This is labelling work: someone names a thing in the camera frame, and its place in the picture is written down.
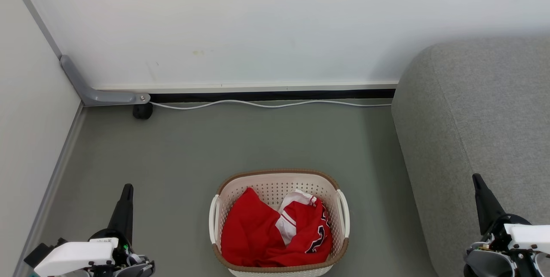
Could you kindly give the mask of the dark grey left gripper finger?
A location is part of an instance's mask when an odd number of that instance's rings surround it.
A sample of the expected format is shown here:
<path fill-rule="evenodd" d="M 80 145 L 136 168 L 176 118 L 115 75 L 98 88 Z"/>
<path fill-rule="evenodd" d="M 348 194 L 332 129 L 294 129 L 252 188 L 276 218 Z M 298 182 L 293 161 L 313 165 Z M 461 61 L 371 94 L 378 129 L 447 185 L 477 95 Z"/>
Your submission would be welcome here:
<path fill-rule="evenodd" d="M 133 196 L 133 185 L 125 184 L 107 227 L 124 236 L 129 245 L 132 245 L 133 234 Z"/>

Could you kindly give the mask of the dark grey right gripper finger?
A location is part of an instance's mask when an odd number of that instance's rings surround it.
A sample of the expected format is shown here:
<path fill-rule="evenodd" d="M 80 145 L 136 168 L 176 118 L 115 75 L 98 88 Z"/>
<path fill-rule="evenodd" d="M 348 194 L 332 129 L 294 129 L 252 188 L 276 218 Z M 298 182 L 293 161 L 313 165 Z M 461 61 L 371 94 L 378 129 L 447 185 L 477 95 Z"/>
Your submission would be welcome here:
<path fill-rule="evenodd" d="M 480 174 L 474 173 L 472 178 L 479 230 L 481 235 L 485 235 L 491 232 L 494 224 L 505 215 L 505 210 Z"/>

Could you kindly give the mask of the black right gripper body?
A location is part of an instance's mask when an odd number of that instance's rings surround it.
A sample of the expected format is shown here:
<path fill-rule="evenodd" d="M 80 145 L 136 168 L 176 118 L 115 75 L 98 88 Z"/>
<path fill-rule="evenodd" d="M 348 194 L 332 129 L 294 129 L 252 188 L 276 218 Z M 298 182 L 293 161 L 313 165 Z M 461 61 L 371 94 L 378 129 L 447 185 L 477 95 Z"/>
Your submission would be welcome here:
<path fill-rule="evenodd" d="M 477 250 L 507 253 L 510 251 L 511 235 L 505 230 L 506 224 L 531 225 L 531 223 L 511 213 L 478 213 L 481 241 Z"/>

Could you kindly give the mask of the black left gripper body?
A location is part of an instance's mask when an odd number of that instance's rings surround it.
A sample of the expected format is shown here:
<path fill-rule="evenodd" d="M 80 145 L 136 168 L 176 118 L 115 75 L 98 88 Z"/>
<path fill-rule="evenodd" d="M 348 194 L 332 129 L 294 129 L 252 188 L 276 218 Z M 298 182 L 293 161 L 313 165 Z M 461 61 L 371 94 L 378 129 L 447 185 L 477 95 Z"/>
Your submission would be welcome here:
<path fill-rule="evenodd" d="M 130 240 L 118 230 L 103 229 L 90 237 L 90 242 L 115 243 L 112 261 L 106 265 L 92 265 L 86 268 L 91 277 L 151 277 L 156 271 L 154 261 L 143 254 L 136 254 Z"/>

